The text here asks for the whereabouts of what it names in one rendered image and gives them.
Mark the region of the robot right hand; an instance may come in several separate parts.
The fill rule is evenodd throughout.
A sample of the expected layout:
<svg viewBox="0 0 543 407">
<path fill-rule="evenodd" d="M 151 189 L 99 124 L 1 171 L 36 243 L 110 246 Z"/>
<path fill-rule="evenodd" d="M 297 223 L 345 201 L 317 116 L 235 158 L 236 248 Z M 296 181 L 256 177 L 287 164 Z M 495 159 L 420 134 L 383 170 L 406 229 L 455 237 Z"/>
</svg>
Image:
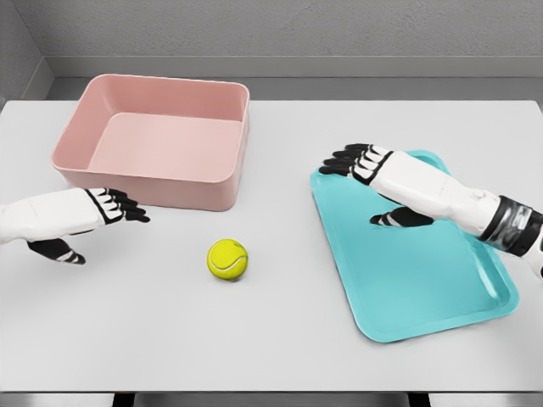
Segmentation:
<svg viewBox="0 0 543 407">
<path fill-rule="evenodd" d="M 448 175 L 400 151 L 374 144 L 349 144 L 325 159 L 319 172 L 352 178 L 399 205 L 370 222 L 379 226 L 428 226 L 448 215 L 440 194 Z"/>
</svg>

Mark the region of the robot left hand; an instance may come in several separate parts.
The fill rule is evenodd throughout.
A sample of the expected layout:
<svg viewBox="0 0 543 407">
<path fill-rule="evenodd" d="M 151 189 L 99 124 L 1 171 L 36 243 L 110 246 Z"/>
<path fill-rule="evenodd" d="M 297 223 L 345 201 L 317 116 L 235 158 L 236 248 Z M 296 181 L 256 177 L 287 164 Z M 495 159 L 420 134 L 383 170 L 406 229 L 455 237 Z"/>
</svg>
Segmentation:
<svg viewBox="0 0 543 407">
<path fill-rule="evenodd" d="M 121 221 L 150 222 L 138 202 L 107 187 L 71 188 L 17 203 L 16 237 L 33 252 L 59 262 L 84 265 L 86 259 L 65 240 Z"/>
</svg>

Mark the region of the blue rectangular tray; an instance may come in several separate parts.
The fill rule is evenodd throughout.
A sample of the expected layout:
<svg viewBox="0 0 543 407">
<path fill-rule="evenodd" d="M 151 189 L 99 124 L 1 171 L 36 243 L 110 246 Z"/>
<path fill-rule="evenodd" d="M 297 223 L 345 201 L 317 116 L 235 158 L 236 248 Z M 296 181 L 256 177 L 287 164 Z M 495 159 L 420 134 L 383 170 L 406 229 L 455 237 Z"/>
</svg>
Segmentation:
<svg viewBox="0 0 543 407">
<path fill-rule="evenodd" d="M 510 315 L 518 290 L 489 245 L 449 220 L 371 223 L 395 209 L 370 187 L 311 174 L 311 190 L 355 323 L 392 343 Z"/>
</svg>

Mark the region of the pink rectangular basket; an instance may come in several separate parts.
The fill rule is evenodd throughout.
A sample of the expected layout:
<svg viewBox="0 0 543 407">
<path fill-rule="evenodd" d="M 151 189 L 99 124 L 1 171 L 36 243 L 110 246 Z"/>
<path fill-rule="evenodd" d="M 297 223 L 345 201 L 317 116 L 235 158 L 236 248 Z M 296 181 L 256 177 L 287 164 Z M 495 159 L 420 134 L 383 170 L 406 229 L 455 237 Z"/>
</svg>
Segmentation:
<svg viewBox="0 0 543 407">
<path fill-rule="evenodd" d="M 236 82 L 99 75 L 51 155 L 74 187 L 110 187 L 140 204 L 225 211 L 237 200 L 249 89 Z"/>
</svg>

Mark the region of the yellow tennis ball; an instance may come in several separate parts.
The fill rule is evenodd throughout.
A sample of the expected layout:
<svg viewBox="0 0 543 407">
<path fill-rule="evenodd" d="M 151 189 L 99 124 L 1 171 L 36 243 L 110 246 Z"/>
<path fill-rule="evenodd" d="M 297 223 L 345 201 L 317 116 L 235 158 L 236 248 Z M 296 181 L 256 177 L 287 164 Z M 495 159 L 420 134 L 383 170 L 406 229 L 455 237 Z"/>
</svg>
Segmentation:
<svg viewBox="0 0 543 407">
<path fill-rule="evenodd" d="M 224 281 L 236 281 L 246 271 L 249 256 L 239 242 L 221 239 L 208 250 L 206 264 L 210 273 Z"/>
</svg>

